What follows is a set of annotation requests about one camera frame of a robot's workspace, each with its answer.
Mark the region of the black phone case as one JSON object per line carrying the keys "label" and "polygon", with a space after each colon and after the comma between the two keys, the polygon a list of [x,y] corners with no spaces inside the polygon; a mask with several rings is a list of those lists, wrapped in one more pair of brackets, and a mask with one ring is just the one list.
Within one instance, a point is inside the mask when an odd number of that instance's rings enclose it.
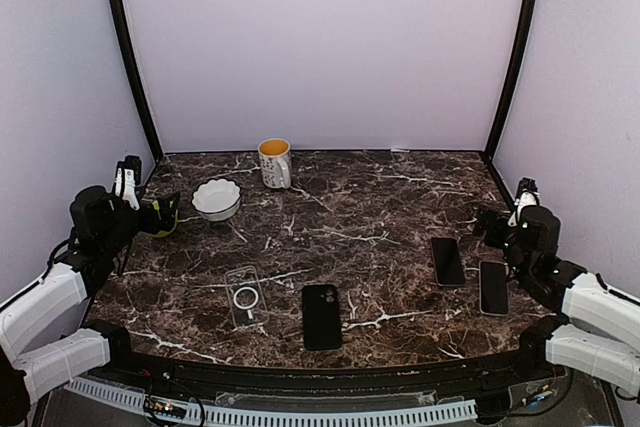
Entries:
{"label": "black phone case", "polygon": [[342,347],[342,324],[338,290],[331,284],[312,284],[302,288],[304,347],[309,351]]}

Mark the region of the white scalloped bowl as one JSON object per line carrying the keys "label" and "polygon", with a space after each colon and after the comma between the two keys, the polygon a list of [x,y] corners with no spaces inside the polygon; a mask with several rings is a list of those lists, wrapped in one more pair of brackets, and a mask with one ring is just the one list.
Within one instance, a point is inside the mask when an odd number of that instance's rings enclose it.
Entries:
{"label": "white scalloped bowl", "polygon": [[192,201],[196,212],[205,220],[220,222],[231,218],[241,204],[241,189],[233,181],[210,180],[201,184],[193,193]]}

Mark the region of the green cup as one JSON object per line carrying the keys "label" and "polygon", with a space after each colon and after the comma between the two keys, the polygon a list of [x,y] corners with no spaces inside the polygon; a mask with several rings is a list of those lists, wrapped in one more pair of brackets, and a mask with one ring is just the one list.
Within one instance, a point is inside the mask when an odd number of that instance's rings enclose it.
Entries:
{"label": "green cup", "polygon": [[178,224],[179,201],[172,199],[157,199],[152,203],[152,227],[150,235],[154,238],[169,236]]}

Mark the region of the black frame post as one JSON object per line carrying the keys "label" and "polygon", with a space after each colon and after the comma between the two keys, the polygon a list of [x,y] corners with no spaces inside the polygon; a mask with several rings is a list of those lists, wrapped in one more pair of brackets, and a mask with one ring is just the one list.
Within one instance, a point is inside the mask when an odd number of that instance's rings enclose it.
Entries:
{"label": "black frame post", "polygon": [[515,95],[533,21],[536,0],[521,0],[513,45],[494,119],[483,151],[487,163],[493,163],[510,107]]}
{"label": "black frame post", "polygon": [[149,107],[136,54],[134,52],[134,45],[125,12],[124,0],[108,1],[120,50],[120,56],[134,100],[135,109],[140,120],[147,145],[151,151],[152,158],[155,162],[159,162],[163,158],[164,152],[152,118],[151,109]]}

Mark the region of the black front rail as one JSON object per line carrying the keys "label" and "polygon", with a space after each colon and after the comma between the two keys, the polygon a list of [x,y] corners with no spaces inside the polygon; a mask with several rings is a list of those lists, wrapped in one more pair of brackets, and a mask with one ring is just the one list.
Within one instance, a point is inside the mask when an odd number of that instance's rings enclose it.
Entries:
{"label": "black front rail", "polygon": [[500,391],[564,374],[564,368],[536,366],[526,346],[539,322],[476,318],[446,324],[417,314],[346,322],[342,347],[312,352],[292,316],[250,327],[208,314],[160,325],[145,318],[130,331],[128,361],[91,374],[156,393],[176,382],[205,396],[225,390],[330,397]]}

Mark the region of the right black frame post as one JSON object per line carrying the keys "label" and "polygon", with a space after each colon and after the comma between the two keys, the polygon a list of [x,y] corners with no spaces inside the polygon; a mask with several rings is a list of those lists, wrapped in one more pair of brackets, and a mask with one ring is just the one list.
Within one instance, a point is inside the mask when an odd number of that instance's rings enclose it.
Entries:
{"label": "right black frame post", "polygon": [[493,163],[510,107],[515,95],[533,21],[536,0],[521,0],[513,45],[494,119],[483,151],[487,163]]}

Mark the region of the left black frame post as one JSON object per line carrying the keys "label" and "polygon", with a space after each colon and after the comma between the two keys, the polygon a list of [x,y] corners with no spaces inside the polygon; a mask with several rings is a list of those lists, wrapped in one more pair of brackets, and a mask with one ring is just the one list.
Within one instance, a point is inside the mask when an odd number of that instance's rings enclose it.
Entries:
{"label": "left black frame post", "polygon": [[134,52],[134,45],[125,12],[124,0],[108,1],[120,50],[120,56],[134,100],[135,109],[140,120],[147,145],[151,151],[152,158],[155,162],[159,162],[163,158],[164,152],[152,118],[151,109],[149,107],[136,54]]}

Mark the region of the white floral mug yellow inside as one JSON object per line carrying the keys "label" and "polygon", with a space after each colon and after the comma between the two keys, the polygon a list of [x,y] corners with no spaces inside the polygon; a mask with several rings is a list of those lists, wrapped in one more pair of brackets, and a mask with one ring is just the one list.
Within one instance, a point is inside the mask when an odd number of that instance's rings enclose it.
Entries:
{"label": "white floral mug yellow inside", "polygon": [[284,139],[272,138],[258,146],[262,180],[271,189],[289,189],[292,184],[291,146]]}

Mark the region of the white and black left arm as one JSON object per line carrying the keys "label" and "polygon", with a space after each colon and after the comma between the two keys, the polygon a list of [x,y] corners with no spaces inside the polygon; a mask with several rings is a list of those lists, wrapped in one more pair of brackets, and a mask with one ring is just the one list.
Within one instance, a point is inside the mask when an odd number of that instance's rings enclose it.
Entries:
{"label": "white and black left arm", "polygon": [[74,333],[32,349],[32,341],[52,322],[93,298],[126,258],[138,233],[167,236],[177,226],[177,192],[143,202],[120,197],[102,186],[79,192],[70,205],[70,236],[51,253],[43,276],[1,307],[1,423],[16,426],[32,405],[57,387],[98,367],[120,383],[141,374],[130,334],[106,321],[82,325]]}

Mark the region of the black smartphone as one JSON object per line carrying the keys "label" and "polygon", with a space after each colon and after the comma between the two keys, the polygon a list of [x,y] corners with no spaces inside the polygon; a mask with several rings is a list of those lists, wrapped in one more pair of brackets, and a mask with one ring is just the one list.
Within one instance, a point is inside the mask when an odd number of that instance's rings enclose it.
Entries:
{"label": "black smartphone", "polygon": [[436,283],[442,287],[461,287],[466,278],[458,243],[453,238],[431,238]]}

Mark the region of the silver edged smartphone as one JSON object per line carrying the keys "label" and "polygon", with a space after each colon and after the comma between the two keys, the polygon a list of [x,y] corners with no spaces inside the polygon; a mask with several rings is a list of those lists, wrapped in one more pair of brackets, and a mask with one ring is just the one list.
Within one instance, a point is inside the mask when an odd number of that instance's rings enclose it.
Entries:
{"label": "silver edged smartphone", "polygon": [[504,264],[481,262],[479,267],[479,309],[484,315],[507,316],[509,292],[507,268]]}

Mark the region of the clear magsafe phone case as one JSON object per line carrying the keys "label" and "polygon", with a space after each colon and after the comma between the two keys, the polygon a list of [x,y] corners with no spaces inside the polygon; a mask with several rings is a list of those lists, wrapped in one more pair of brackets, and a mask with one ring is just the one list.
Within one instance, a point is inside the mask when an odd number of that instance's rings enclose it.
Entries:
{"label": "clear magsafe phone case", "polygon": [[268,320],[269,312],[261,283],[253,266],[226,272],[224,286],[236,328],[261,325]]}

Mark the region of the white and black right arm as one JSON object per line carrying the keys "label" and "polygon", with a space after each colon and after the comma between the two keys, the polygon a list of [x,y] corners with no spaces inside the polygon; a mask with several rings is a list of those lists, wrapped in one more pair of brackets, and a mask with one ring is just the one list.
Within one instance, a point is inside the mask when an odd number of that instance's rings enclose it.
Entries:
{"label": "white and black right arm", "polygon": [[561,222],[529,205],[478,209],[474,233],[502,251],[519,288],[549,310],[520,335],[510,371],[521,381],[550,365],[588,374],[639,398],[639,300],[557,255]]}

